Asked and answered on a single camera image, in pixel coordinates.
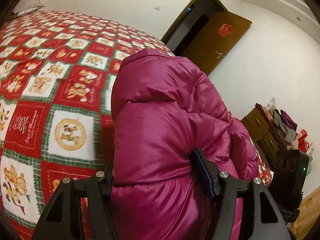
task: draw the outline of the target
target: door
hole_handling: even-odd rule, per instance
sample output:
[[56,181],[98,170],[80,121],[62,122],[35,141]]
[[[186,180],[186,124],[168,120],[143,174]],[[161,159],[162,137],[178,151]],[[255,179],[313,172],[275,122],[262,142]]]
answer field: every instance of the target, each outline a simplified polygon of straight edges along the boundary
[[216,13],[182,53],[207,75],[249,29],[251,21],[228,11]]

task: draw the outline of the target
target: magenta down jacket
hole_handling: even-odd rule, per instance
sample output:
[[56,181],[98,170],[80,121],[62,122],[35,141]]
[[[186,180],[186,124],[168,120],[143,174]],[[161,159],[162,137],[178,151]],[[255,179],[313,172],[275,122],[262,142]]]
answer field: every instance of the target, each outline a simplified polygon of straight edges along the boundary
[[[235,178],[258,175],[248,132],[228,117],[215,87],[187,58],[150,49],[126,58],[111,109],[116,135],[110,208],[120,240],[204,239],[215,212],[191,172],[194,147]],[[232,145],[233,136],[239,146]],[[241,212],[238,199],[232,240]]]

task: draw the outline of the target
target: red door decoration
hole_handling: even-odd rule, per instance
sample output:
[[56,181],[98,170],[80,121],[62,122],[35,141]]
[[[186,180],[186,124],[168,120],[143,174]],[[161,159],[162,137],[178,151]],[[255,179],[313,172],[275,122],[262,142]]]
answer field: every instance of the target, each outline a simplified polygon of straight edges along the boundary
[[231,25],[224,23],[224,24],[218,29],[218,34],[221,35],[222,37],[226,37],[227,35],[230,34],[231,29],[232,29],[232,26],[231,26]]

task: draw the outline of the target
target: door lock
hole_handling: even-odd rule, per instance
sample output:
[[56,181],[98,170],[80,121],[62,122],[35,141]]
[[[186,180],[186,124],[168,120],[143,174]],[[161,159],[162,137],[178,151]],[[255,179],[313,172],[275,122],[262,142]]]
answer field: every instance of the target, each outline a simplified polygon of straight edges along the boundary
[[222,56],[222,52],[221,52],[221,53],[219,53],[219,52],[215,52],[215,53],[217,53],[217,54],[218,54],[217,58],[220,58],[220,57]]

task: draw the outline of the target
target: door frame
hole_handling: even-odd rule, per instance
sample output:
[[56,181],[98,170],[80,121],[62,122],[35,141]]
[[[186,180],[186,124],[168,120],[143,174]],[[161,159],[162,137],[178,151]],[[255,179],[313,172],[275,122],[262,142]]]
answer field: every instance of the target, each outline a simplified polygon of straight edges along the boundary
[[[169,39],[172,37],[172,35],[175,33],[177,28],[182,23],[183,18],[188,13],[188,8],[195,2],[196,0],[191,0],[190,3],[184,8],[184,10],[179,14],[177,19],[173,22],[173,24],[170,26],[170,28],[167,30],[165,35],[162,37],[161,41],[164,44],[167,44]],[[228,11],[227,8],[223,5],[223,3],[220,0],[212,0],[215,4],[215,6],[219,9],[219,11]]]

